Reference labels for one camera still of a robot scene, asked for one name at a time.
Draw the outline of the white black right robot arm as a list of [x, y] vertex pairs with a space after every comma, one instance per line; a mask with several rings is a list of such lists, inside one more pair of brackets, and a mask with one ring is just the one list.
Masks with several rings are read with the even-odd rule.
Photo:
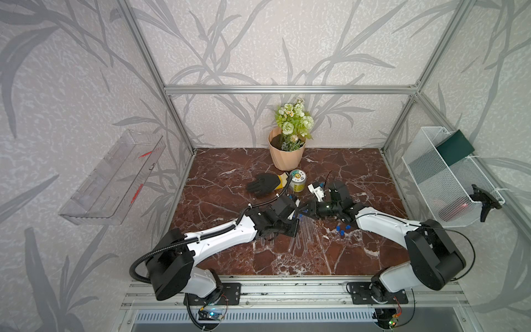
[[302, 212], [312, 219], [335, 217], [346, 225], [380, 235], [404, 247], [409, 261], [389, 267], [374, 275], [371, 290], [374, 296], [397, 293], [423, 285], [433, 291], [457, 280], [466, 266], [466, 260], [449, 236], [449, 229], [437, 221], [409, 221], [355, 202], [347, 186], [336, 181], [328, 189], [325, 201], [322, 185], [312, 183], [308, 190], [314, 199], [302, 207]]

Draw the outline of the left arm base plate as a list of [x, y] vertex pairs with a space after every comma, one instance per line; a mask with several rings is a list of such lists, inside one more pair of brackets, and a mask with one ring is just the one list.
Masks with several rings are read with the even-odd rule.
[[214, 290], [211, 295], [205, 298], [197, 295], [186, 294], [184, 305], [202, 306], [221, 304], [222, 306], [236, 306], [239, 305], [241, 298], [241, 283], [222, 283], [221, 287]]

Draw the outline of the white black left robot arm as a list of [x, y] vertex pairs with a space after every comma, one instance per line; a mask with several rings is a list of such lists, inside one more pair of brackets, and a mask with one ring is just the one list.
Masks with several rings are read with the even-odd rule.
[[185, 234], [178, 228], [169, 231], [144, 261], [156, 299], [163, 301], [187, 293], [216, 301], [223, 289], [221, 280], [214, 270], [198, 265], [224, 250], [257, 239], [294, 237], [299, 204], [295, 195], [282, 195], [264, 206], [249, 206], [234, 221], [214, 228]]

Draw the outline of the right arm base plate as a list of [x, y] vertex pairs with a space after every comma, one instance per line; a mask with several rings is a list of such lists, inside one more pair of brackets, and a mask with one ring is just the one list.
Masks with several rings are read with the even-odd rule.
[[405, 290], [391, 293], [384, 286], [372, 282], [349, 282], [347, 293], [353, 304], [409, 304]]

